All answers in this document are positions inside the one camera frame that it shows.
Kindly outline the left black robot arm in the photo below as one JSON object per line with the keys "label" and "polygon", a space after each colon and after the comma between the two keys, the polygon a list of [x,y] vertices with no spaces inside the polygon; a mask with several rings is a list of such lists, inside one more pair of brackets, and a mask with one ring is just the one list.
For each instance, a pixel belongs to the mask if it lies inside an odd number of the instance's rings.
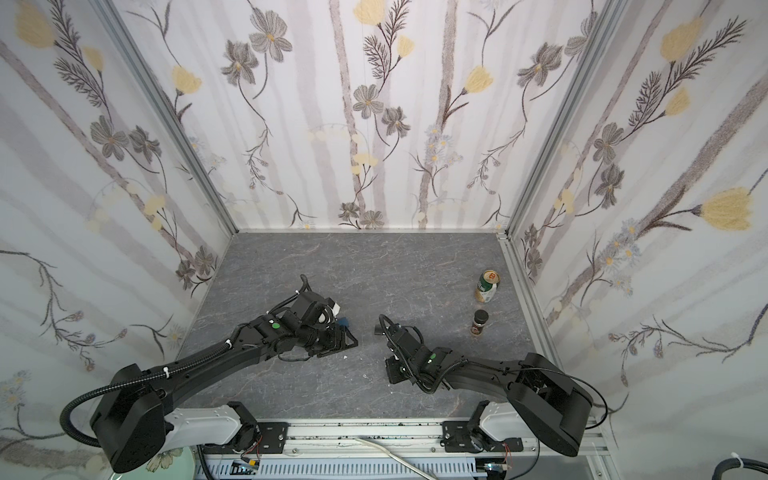
{"label": "left black robot arm", "polygon": [[121,369],[90,421],[112,470],[130,472],[160,453],[187,446],[226,445],[235,452],[253,448],[262,433],[243,403],[228,401],[200,412],[184,411],[183,403],[295,348],[321,358],[357,347],[339,311],[334,300],[299,291],[196,354],[148,370],[135,364]]}

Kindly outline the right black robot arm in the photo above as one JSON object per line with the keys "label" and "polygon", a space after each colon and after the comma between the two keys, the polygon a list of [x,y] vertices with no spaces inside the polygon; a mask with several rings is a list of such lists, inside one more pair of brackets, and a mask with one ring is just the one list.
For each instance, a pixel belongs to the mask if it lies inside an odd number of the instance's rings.
{"label": "right black robot arm", "polygon": [[579,453],[594,400],[544,356],[529,353],[522,360],[495,361],[445,347],[430,349],[422,336],[384,315],[375,333],[386,338],[392,352],[386,360],[391,384],[409,381],[425,394],[444,386],[504,399],[541,443],[564,456]]}

